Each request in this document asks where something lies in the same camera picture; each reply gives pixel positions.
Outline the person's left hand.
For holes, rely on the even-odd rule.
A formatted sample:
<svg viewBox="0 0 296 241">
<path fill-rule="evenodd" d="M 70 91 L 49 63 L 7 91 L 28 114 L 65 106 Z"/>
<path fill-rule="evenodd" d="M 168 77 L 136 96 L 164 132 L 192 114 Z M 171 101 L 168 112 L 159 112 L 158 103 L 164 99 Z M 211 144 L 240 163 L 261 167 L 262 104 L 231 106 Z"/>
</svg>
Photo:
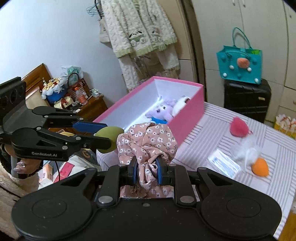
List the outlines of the person's left hand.
<svg viewBox="0 0 296 241">
<path fill-rule="evenodd" d="M 33 174 L 43 167 L 43 161 L 34 159 L 22 159 L 17 162 L 13 169 L 18 174 Z"/>
</svg>

